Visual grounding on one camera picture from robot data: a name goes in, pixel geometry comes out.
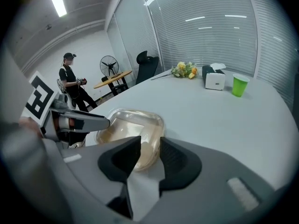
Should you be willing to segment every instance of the plastic cup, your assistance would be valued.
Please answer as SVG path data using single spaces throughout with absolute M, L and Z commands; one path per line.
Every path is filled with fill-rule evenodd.
M 241 97 L 244 93 L 244 90 L 247 86 L 247 83 L 250 81 L 247 77 L 240 74 L 233 74 L 234 76 L 234 85 L 232 94 L 237 97 Z

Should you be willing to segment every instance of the horizontal blinds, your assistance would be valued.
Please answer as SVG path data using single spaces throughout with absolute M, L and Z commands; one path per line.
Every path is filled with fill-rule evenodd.
M 276 0 L 253 0 L 261 29 L 261 60 L 257 78 L 276 88 L 289 108 L 298 70 L 298 35 Z
M 150 16 L 143 0 L 121 0 L 114 15 L 128 58 L 137 77 L 139 64 L 137 55 L 145 50 L 148 56 L 159 57 Z M 162 72 L 159 61 L 156 74 Z
M 120 70 L 121 71 L 132 70 L 114 15 L 107 29 L 107 34 L 111 43 L 112 50 L 115 55 L 115 59 L 117 60 L 118 65 L 120 67 Z M 125 79 L 127 83 L 136 80 L 133 73 L 126 76 Z
M 179 61 L 224 63 L 253 76 L 257 34 L 250 0 L 147 1 L 165 70 Z

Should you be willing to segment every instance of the black cap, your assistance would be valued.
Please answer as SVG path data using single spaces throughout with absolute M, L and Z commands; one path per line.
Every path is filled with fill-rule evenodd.
M 76 55 L 75 55 L 75 54 L 72 54 L 72 53 L 70 53 L 70 52 L 65 53 L 65 55 L 64 55 L 64 59 L 65 59 L 65 58 L 75 58 L 75 57 L 76 57 Z

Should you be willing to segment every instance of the yellow flower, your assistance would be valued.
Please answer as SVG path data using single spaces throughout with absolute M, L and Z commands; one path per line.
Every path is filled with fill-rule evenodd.
M 185 69 L 186 68 L 185 63 L 184 62 L 179 62 L 178 63 L 178 68 L 181 69 L 181 70 Z
M 194 75 L 196 75 L 196 74 L 197 74 L 197 68 L 196 68 L 196 67 L 193 67 L 191 72 L 192 72 Z
M 190 73 L 189 79 L 193 79 L 194 77 L 195 77 L 195 75 L 193 73 Z

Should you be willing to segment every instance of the man in black clothing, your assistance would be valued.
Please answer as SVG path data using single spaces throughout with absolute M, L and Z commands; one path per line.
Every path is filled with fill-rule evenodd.
M 76 55 L 73 55 L 72 53 L 66 53 L 64 55 L 64 64 L 59 70 L 60 80 L 63 83 L 66 92 L 78 105 L 79 110 L 88 112 L 84 101 L 86 101 L 92 108 L 96 108 L 97 104 L 86 91 L 80 87 L 81 85 L 85 85 L 87 81 L 77 81 L 73 71 L 69 67 L 73 64 L 74 57 L 76 57 Z

